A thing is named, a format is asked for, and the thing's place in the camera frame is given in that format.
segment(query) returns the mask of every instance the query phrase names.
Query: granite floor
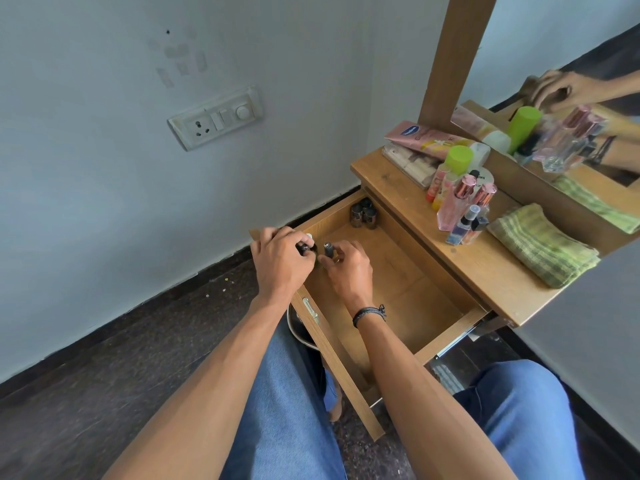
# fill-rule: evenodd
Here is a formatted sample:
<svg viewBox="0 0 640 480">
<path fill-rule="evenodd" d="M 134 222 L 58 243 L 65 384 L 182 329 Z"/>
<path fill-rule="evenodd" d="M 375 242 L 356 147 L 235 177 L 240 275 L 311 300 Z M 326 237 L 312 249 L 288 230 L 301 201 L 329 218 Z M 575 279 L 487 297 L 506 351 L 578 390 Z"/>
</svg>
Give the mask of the granite floor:
<svg viewBox="0 0 640 480">
<path fill-rule="evenodd" d="M 111 338 L 0 400 L 0 479 L 98 479 L 140 428 L 242 318 L 257 292 L 251 261 L 181 297 L 143 305 Z M 465 339 L 434 360 L 450 391 L 485 365 L 518 356 L 498 336 Z M 413 478 L 384 406 L 373 443 L 347 403 L 334 430 L 349 478 Z M 588 478 L 631 478 L 581 421 Z"/>
</svg>

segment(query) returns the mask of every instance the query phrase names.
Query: open drawer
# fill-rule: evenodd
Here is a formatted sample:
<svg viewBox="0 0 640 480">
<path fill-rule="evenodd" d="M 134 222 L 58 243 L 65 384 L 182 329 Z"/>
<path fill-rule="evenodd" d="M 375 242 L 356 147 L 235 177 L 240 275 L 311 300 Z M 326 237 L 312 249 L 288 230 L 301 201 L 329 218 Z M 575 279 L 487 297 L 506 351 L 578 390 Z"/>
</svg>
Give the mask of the open drawer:
<svg viewBox="0 0 640 480">
<path fill-rule="evenodd" d="M 354 228 L 351 206 L 369 197 L 378 227 Z M 478 302 L 372 195 L 350 195 L 298 227 L 324 242 L 359 241 L 373 266 L 373 298 L 384 304 L 387 323 L 420 363 L 468 332 L 486 314 Z M 345 395 L 377 440 L 384 434 L 370 409 L 378 402 L 371 365 L 351 316 L 320 265 L 294 295 L 292 304 Z"/>
</svg>

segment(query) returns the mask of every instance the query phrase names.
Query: blue jeans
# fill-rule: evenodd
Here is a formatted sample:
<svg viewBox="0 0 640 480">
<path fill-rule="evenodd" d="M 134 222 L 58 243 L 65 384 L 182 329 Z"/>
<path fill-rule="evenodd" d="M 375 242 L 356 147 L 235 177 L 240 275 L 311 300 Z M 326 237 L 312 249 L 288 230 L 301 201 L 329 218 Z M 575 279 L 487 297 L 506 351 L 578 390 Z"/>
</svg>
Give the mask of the blue jeans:
<svg viewBox="0 0 640 480">
<path fill-rule="evenodd" d="M 322 377 L 319 354 L 281 321 L 220 478 L 345 478 Z M 493 364 L 455 398 L 520 480 L 584 478 L 568 398 L 544 367 L 529 360 Z"/>
</svg>

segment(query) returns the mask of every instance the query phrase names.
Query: green checkered towel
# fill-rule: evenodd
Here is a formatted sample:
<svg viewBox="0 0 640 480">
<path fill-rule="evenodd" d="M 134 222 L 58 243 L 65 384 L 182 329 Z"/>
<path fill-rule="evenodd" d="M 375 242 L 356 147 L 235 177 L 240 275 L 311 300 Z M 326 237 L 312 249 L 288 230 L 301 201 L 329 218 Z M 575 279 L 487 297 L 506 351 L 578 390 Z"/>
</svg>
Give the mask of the green checkered towel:
<svg viewBox="0 0 640 480">
<path fill-rule="evenodd" d="M 572 239 L 532 203 L 487 227 L 508 250 L 551 288 L 562 288 L 599 263 L 598 250 Z"/>
<path fill-rule="evenodd" d="M 614 209 L 578 182 L 565 175 L 560 175 L 560 177 L 556 178 L 553 186 L 627 234 L 633 234 L 640 228 L 640 217 Z"/>
</svg>

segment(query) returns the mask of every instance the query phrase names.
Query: hand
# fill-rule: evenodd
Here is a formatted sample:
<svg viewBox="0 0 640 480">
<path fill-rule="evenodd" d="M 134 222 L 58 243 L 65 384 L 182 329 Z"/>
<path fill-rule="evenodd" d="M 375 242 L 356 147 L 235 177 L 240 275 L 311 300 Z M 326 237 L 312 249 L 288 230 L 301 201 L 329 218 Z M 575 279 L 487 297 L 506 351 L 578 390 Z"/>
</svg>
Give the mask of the hand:
<svg viewBox="0 0 640 480">
<path fill-rule="evenodd" d="M 309 247 L 314 245 L 307 234 L 291 227 L 265 227 L 260 233 L 260 241 L 251 243 L 261 301 L 288 306 L 293 293 L 313 271 L 316 255 L 306 251 L 304 256 L 300 256 L 296 248 L 299 242 Z"/>
<path fill-rule="evenodd" d="M 361 309 L 373 305 L 373 268 L 358 241 L 334 242 L 340 261 L 334 263 L 327 256 L 318 256 L 318 261 L 329 274 L 338 296 L 342 298 L 353 317 Z"/>
<path fill-rule="evenodd" d="M 568 96 L 563 101 L 552 104 L 549 107 L 550 112 L 557 112 L 578 104 L 588 104 L 608 99 L 607 82 L 604 80 L 592 79 L 575 72 L 548 70 L 542 75 L 531 95 L 533 105 L 540 108 L 540 104 L 547 96 L 560 89 L 566 89 Z"/>
</svg>

